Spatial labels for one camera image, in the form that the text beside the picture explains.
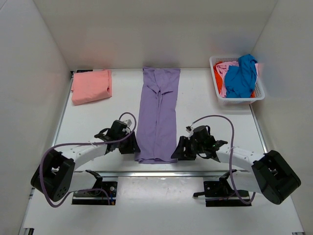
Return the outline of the purple t shirt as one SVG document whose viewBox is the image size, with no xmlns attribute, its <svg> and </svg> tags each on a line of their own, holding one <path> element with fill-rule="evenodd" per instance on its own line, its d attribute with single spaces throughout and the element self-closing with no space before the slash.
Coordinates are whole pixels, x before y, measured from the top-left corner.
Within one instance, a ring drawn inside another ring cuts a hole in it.
<svg viewBox="0 0 313 235">
<path fill-rule="evenodd" d="M 140 164 L 175 163 L 177 146 L 176 104 L 180 69 L 143 68 L 138 127 L 136 132 Z"/>
</svg>

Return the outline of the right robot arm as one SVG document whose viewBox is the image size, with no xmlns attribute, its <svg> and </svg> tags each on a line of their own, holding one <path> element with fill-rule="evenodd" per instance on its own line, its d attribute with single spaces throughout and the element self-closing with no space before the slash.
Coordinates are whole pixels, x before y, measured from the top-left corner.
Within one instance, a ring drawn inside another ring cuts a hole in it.
<svg viewBox="0 0 313 235">
<path fill-rule="evenodd" d="M 219 178 L 221 194 L 231 196 L 236 190 L 262 194 L 271 203 L 279 205 L 301 186 L 300 178 L 282 155 L 271 150 L 258 154 L 232 147 L 216 140 L 208 125 L 188 127 L 189 136 L 181 136 L 172 154 L 179 161 L 194 161 L 196 157 L 212 159 L 232 168 Z"/>
</svg>

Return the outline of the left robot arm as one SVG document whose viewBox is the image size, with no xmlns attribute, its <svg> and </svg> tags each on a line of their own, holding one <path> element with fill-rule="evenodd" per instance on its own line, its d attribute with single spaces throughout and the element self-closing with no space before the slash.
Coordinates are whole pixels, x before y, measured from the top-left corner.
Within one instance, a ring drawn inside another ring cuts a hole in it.
<svg viewBox="0 0 313 235">
<path fill-rule="evenodd" d="M 129 119 L 115 120 L 110 128 L 101 130 L 87 144 L 71 144 L 65 152 L 51 149 L 32 176 L 32 187 L 43 193 L 50 203 L 64 201 L 71 192 L 107 194 L 100 174 L 89 169 L 76 172 L 76 169 L 116 149 L 121 154 L 139 153 L 131 125 Z"/>
</svg>

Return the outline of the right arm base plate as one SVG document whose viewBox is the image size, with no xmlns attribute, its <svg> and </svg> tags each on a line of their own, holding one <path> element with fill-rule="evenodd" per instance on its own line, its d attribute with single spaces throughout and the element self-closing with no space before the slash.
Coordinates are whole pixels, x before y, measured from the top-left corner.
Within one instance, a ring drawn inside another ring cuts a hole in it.
<svg viewBox="0 0 313 235">
<path fill-rule="evenodd" d="M 203 191 L 194 192 L 193 198 L 205 199 L 206 207 L 250 207 L 251 203 L 243 203 L 234 190 L 227 189 L 220 181 L 204 181 Z"/>
</svg>

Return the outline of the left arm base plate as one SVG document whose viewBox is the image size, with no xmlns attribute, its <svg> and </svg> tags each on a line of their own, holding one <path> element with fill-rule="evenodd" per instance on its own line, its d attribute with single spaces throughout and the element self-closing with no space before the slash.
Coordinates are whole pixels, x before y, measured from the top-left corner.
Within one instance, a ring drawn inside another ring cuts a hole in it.
<svg viewBox="0 0 313 235">
<path fill-rule="evenodd" d="M 102 190 L 75 192 L 71 203 L 73 205 L 115 206 L 117 187 L 117 181 L 103 181 L 95 187 Z"/>
</svg>

